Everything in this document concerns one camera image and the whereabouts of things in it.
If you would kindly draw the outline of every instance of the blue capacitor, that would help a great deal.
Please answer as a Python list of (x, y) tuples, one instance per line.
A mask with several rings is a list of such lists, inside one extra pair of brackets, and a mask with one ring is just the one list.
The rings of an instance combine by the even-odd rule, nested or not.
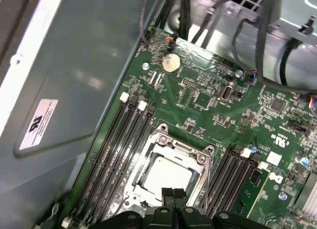
[(257, 151), (257, 148), (255, 146), (249, 145), (248, 148), (251, 150), (252, 153), (255, 153)]
[(309, 159), (307, 157), (302, 157), (300, 163), (303, 166), (307, 166), (309, 164)]

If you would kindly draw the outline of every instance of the screw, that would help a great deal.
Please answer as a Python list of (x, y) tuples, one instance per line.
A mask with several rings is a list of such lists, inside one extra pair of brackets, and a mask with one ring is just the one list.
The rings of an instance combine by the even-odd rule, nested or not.
[(160, 136), (158, 142), (159, 144), (165, 145), (167, 143), (167, 138), (165, 136)]
[(223, 219), (228, 219), (229, 218), (229, 215), (226, 214), (226, 213), (220, 213), (219, 216)]
[(243, 76), (243, 71), (242, 70), (237, 70), (234, 74), (235, 74), (235, 76), (237, 78), (241, 78)]
[(18, 64), (20, 64), (21, 59), (22, 59), (22, 55), (20, 55), (20, 54), (13, 55), (11, 57), (11, 59), (10, 59), (10, 65), (18, 65)]
[(149, 65), (147, 62), (145, 62), (145, 63), (142, 64), (142, 69), (143, 69), (144, 71), (149, 70), (149, 68), (150, 68), (150, 65)]
[(207, 150), (208, 150), (208, 152), (213, 152), (213, 151), (214, 151), (214, 147), (213, 147), (213, 146), (209, 146), (209, 147), (207, 148)]
[(185, 208), (185, 212), (186, 212), (186, 213), (193, 213), (193, 212), (194, 212), (194, 209), (192, 209), (192, 208)]
[(201, 164), (204, 164), (206, 162), (206, 157), (204, 155), (198, 155), (197, 161)]
[(287, 194), (284, 193), (284, 192), (281, 192), (281, 193), (279, 193), (278, 198), (279, 198), (280, 200), (285, 201), (285, 200), (287, 199)]
[(231, 6), (227, 10), (227, 14), (231, 15), (233, 13), (234, 8)]

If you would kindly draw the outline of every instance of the capacitor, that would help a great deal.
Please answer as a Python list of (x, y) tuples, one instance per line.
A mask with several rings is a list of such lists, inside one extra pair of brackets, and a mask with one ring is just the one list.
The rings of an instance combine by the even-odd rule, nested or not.
[(241, 78), (243, 76), (243, 71), (242, 70), (236, 70), (234, 75), (237, 77), (237, 78)]
[(253, 145), (248, 145), (248, 148), (250, 149), (251, 153), (256, 153), (257, 152), (257, 148)]
[(281, 193), (279, 193), (278, 198), (280, 200), (285, 201), (285, 200), (287, 200), (288, 196), (287, 196), (287, 194), (285, 192), (281, 192)]
[(302, 157), (300, 163), (302, 166), (307, 166), (309, 164), (309, 159), (307, 157)]
[(309, 159), (307, 157), (303, 157), (302, 155), (299, 155), (295, 158), (295, 161), (297, 163), (300, 163), (302, 166), (308, 166), (309, 165)]
[(142, 64), (142, 69), (143, 69), (144, 71), (149, 70), (149, 68), (150, 68), (149, 63), (145, 62), (145, 63)]

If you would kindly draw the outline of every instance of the black cable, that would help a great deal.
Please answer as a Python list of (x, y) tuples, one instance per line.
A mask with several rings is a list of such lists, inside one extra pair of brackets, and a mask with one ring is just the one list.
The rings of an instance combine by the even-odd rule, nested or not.
[(210, 22), (212, 17), (212, 14), (207, 13), (207, 15), (205, 16), (202, 25), (200, 26), (198, 32), (195, 34), (195, 36), (193, 37), (191, 43), (195, 44), (197, 42), (197, 40), (200, 38), (200, 36), (203, 34), (204, 30), (207, 28), (208, 23)]
[(141, 15), (140, 15), (140, 35), (141, 35), (141, 39), (142, 41), (147, 45), (147, 46), (150, 46), (150, 45), (159, 45), (161, 43), (164, 43), (165, 42), (165, 38), (162, 39), (162, 40), (157, 40), (157, 41), (153, 41), (153, 42), (149, 42), (146, 37), (145, 37), (145, 30), (144, 30), (144, 14), (145, 14), (145, 9), (147, 7), (147, 3), (148, 3), (148, 0), (144, 0), (143, 1), (143, 6), (142, 6), (142, 10), (141, 10)]
[[(226, 2), (231, 1), (231, 0), (220, 0), (218, 2), (216, 2), (213, 5), (213, 9), (217, 10), (220, 6), (222, 6), (223, 4), (225, 4)], [(205, 16), (202, 25), (200, 26), (200, 29), (198, 30), (198, 32), (196, 33), (196, 35), (193, 37), (191, 43), (195, 44), (197, 42), (197, 40), (199, 39), (199, 37), (202, 35), (202, 33), (204, 32), (204, 30), (207, 28), (209, 22), (211, 21), (211, 17), (212, 14), (210, 14), (209, 12), (207, 13), (207, 15)]]
[(241, 31), (242, 31), (242, 28), (243, 28), (243, 25), (244, 23), (247, 23), (249, 25), (256, 25), (257, 23), (256, 22), (253, 22), (247, 18), (245, 19), (242, 19), (233, 35), (233, 38), (232, 38), (232, 42), (231, 42), (231, 52), (232, 52), (232, 55), (236, 61), (236, 64), (238, 64), (242, 70), (244, 70), (245, 72), (249, 73), (249, 74), (252, 74), (252, 70), (250, 68), (248, 68), (247, 66), (244, 65), (244, 63), (240, 60), (239, 58), (239, 55), (238, 55), (238, 51), (237, 51), (237, 38), (238, 36), (240, 35)]
[(282, 85), (288, 86), (287, 84), (287, 80), (286, 80), (286, 63), (288, 60), (289, 55), (291, 54), (291, 52), (294, 49), (297, 49), (298, 46), (301, 44), (302, 42), (299, 41), (298, 39), (295, 38), (291, 38), (289, 41), (287, 41), (287, 43), (285, 44), (285, 51), (283, 53), (282, 59), (281, 59), (281, 63), (279, 66), (279, 77), (281, 79), (281, 83)]
[(175, 0), (166, 0), (164, 6), (162, 7), (160, 14), (154, 24), (155, 27), (159, 25), (160, 29), (164, 29), (167, 22), (168, 16), (173, 8)]
[(266, 43), (266, 34), (268, 32), (268, 25), (271, 19), (272, 11), (274, 8), (274, 0), (263, 0), (262, 3), (263, 12), (260, 17), (259, 29), (257, 35), (256, 43), (256, 67), (258, 71), (258, 80), (268, 87), (275, 88), (280, 91), (285, 92), (296, 92), (299, 94), (317, 94), (317, 90), (310, 90), (304, 88), (295, 88), (289, 86), (283, 86), (279, 83), (276, 83), (263, 75), (263, 66), (264, 66), (264, 51)]
[(190, 0), (181, 0), (179, 36), (188, 40), (190, 29)]

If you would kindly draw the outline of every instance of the integrated circuit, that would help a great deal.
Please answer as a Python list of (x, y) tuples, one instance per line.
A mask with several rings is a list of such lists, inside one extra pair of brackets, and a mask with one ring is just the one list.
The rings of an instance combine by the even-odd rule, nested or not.
[(199, 92), (194, 102), (197, 106), (202, 107), (204, 109), (208, 109), (210, 98), (211, 97), (209, 95), (203, 92)]
[(270, 108), (279, 113), (282, 111), (283, 106), (284, 106), (284, 102), (282, 100), (274, 99)]

